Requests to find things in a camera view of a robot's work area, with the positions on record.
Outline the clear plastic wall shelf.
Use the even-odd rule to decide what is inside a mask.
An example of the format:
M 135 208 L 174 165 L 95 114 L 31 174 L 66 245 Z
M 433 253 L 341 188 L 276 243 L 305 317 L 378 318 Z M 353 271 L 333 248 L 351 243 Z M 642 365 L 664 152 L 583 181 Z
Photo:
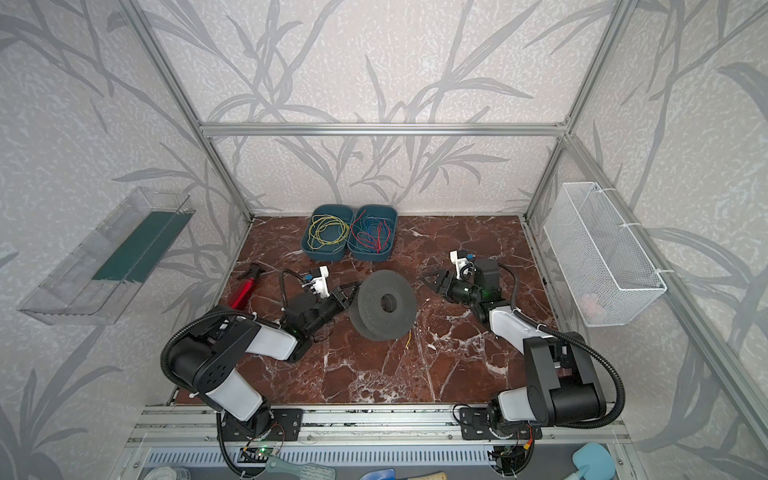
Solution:
M 116 323 L 195 213 L 188 194 L 135 188 L 18 310 L 51 326 Z

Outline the green circuit board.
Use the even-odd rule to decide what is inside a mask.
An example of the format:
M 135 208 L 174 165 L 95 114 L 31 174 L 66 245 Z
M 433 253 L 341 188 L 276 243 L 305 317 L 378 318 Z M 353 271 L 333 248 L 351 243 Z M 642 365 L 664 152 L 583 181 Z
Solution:
M 239 450 L 237 462 L 245 465 L 264 464 L 271 457 L 276 457 L 281 452 L 280 447 L 256 446 L 243 447 Z

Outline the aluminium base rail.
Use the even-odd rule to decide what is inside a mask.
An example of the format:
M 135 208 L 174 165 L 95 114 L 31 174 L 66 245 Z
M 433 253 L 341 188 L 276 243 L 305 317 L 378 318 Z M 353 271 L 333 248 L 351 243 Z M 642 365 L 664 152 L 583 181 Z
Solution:
M 464 433 L 481 430 L 460 422 L 462 408 L 450 404 L 326 404 L 300 405 L 302 424 L 277 427 L 280 437 L 297 431 L 295 440 L 267 440 L 275 446 L 459 445 Z M 214 446 L 216 417 L 202 405 L 147 407 L 126 445 Z

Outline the dark grey foam spool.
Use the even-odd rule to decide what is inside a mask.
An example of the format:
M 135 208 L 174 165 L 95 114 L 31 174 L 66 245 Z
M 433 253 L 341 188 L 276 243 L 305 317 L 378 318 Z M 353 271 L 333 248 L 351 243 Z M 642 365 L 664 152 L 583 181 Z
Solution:
M 349 307 L 355 329 L 372 341 L 397 340 L 413 328 L 418 311 L 410 283 L 392 270 L 369 275 Z

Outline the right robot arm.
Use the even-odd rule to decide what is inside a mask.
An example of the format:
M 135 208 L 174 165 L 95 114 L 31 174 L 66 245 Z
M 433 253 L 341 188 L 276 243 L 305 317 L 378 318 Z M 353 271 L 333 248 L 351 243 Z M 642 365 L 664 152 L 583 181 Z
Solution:
M 451 270 L 423 274 L 421 282 L 449 303 L 467 308 L 495 336 L 522 353 L 526 385 L 497 394 L 481 425 L 499 439 L 532 439 L 535 427 L 597 429 L 617 420 L 626 390 L 617 369 L 576 332 L 561 332 L 516 304 L 519 282 L 507 297 L 501 273 L 510 267 L 468 254 Z

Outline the red spray bottle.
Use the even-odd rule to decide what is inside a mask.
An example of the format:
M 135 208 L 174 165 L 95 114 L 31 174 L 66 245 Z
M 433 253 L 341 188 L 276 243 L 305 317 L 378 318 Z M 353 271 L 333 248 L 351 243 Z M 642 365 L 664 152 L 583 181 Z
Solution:
M 251 263 L 245 272 L 237 277 L 238 283 L 226 300 L 226 305 L 234 310 L 246 311 L 260 276 L 265 269 L 258 263 Z

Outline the light blue plastic object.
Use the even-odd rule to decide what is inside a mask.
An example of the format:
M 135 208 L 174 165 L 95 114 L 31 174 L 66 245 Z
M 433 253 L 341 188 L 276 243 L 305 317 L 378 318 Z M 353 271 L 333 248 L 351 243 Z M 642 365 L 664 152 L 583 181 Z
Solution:
M 616 475 L 616 463 L 601 444 L 587 443 L 572 455 L 574 471 L 565 480 L 611 480 Z

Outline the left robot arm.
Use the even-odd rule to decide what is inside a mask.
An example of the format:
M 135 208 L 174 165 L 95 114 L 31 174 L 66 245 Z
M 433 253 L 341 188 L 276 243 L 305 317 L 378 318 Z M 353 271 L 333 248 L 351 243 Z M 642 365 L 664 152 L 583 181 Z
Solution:
M 168 340 L 160 354 L 161 370 L 219 413 L 221 423 L 260 437 L 274 416 L 269 401 L 237 365 L 248 355 L 298 362 L 315 343 L 315 334 L 352 305 L 359 287 L 358 282 L 343 284 L 326 297 L 304 292 L 288 303 L 278 324 L 217 306 Z

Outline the teal bin with yellow cables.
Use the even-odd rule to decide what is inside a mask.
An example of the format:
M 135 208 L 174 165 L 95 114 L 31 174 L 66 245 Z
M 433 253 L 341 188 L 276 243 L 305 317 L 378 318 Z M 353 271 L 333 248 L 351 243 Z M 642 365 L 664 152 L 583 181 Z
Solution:
M 346 205 L 325 204 L 309 218 L 301 248 L 313 261 L 336 262 L 346 254 L 354 212 Z

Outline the teal handled tool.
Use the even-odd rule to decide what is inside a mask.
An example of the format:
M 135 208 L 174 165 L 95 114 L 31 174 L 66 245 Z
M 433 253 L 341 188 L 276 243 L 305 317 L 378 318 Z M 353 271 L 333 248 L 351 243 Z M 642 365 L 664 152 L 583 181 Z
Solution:
M 283 473 L 297 477 L 300 480 L 335 480 L 336 470 L 331 467 L 313 463 L 295 464 L 270 456 L 265 464 L 267 473 Z

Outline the teal bin with red cables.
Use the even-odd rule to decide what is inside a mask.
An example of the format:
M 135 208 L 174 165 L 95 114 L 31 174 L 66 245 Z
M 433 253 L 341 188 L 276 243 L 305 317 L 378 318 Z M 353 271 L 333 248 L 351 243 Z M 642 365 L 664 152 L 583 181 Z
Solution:
M 365 262 L 387 261 L 394 248 L 397 220 L 398 213 L 390 206 L 369 204 L 360 207 L 347 240 L 351 255 Z

